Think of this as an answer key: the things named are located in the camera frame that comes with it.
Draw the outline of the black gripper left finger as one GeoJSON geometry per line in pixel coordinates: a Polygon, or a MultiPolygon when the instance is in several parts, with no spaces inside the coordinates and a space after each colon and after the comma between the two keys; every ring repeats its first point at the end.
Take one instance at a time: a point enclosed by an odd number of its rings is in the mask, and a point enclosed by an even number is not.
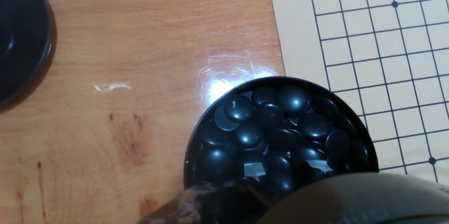
{"type": "Polygon", "coordinates": [[[243,165],[244,177],[241,186],[250,204],[260,212],[267,212],[272,207],[269,198],[269,185],[266,171],[261,162],[243,165]]]}

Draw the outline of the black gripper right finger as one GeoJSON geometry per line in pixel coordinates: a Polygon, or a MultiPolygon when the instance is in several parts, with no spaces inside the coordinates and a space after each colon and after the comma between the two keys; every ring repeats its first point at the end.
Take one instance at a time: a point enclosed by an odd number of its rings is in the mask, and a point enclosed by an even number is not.
{"type": "Polygon", "coordinates": [[[326,177],[327,172],[333,171],[324,161],[311,160],[303,163],[304,179],[307,182],[316,182],[326,177]]]}

